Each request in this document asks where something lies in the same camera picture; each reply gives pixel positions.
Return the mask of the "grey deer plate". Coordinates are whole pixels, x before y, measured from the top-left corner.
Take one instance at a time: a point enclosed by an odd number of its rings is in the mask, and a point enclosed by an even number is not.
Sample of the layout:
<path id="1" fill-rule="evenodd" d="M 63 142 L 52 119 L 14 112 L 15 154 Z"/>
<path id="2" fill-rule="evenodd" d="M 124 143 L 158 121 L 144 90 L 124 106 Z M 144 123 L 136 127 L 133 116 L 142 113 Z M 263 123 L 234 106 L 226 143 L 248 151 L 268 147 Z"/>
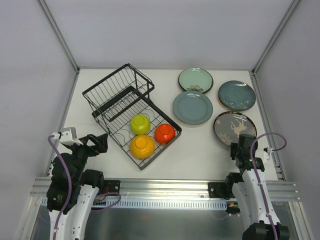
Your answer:
<path id="1" fill-rule="evenodd" d="M 219 114 L 214 120 L 213 131 L 218 139 L 228 147 L 232 143 L 238 143 L 240 134 L 257 136 L 254 122 L 245 114 L 235 111 Z"/>

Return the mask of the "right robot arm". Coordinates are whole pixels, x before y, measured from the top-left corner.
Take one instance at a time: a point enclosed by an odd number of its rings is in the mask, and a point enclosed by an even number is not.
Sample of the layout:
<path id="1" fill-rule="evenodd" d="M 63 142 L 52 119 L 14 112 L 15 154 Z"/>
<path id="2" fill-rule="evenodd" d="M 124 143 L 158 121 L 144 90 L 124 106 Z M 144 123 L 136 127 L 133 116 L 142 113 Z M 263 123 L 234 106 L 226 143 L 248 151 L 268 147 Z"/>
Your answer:
<path id="1" fill-rule="evenodd" d="M 238 203 L 244 223 L 243 240 L 288 240 L 289 228 L 281 224 L 272 205 L 263 160 L 256 157 L 258 140 L 264 136 L 242 133 L 238 142 L 231 144 L 230 157 L 239 172 L 228 174 L 224 192 Z"/>

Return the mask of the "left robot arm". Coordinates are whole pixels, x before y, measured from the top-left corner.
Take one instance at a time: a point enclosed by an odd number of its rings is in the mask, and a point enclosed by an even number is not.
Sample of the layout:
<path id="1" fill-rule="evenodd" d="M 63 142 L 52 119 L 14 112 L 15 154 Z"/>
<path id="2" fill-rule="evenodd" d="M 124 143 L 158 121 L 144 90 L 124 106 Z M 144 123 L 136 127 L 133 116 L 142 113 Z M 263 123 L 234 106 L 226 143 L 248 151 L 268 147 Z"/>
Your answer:
<path id="1" fill-rule="evenodd" d="M 51 240 L 82 240 L 94 199 L 105 190 L 104 174 L 85 169 L 88 158 L 106 153 L 108 134 L 74 138 L 70 131 L 47 138 L 56 153 L 47 190 Z"/>

